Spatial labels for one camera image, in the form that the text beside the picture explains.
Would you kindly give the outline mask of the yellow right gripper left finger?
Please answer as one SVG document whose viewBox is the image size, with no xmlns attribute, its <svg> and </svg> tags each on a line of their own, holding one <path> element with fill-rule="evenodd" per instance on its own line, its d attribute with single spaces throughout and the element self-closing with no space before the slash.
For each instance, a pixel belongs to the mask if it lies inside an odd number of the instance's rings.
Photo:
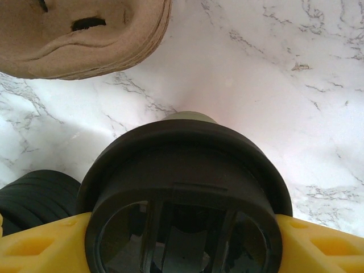
<svg viewBox="0 0 364 273">
<path fill-rule="evenodd" d="M 89 272 L 85 232 L 91 213 L 1 238 L 1 272 Z"/>
</svg>

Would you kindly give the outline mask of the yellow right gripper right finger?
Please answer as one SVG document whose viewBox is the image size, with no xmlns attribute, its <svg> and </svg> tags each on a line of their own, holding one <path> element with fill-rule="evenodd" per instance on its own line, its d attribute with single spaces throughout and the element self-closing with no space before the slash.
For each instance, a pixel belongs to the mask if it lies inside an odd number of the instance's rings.
<svg viewBox="0 0 364 273">
<path fill-rule="evenodd" d="M 277 215 L 281 273 L 363 273 L 363 238 L 282 214 Z"/>
</svg>

